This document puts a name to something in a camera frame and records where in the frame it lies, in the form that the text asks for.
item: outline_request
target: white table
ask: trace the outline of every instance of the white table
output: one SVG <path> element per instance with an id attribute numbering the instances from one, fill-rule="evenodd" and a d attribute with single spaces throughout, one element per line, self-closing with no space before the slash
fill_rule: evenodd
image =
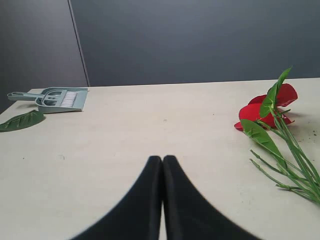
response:
<path id="1" fill-rule="evenodd" d="M 150 155 L 171 154 L 211 204 L 251 233 L 318 240 L 320 207 L 276 188 L 249 161 L 249 149 L 263 151 L 233 127 L 240 108 L 273 83 L 92 87 L 83 112 L 0 133 L 0 239 L 70 239 L 118 203 Z M 320 170 L 320 78 L 287 83 L 299 96 L 291 129 Z M 16 102 L 0 122 L 33 108 Z"/>

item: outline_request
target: wall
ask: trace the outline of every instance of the wall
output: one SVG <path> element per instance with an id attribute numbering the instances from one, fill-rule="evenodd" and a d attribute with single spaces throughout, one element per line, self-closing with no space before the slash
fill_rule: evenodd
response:
<path id="1" fill-rule="evenodd" d="M 71 0 L 92 86 L 320 77 L 319 0 Z"/>
<path id="2" fill-rule="evenodd" d="M 87 86 L 67 0 L 0 0 L 0 113 L 7 93 Z"/>

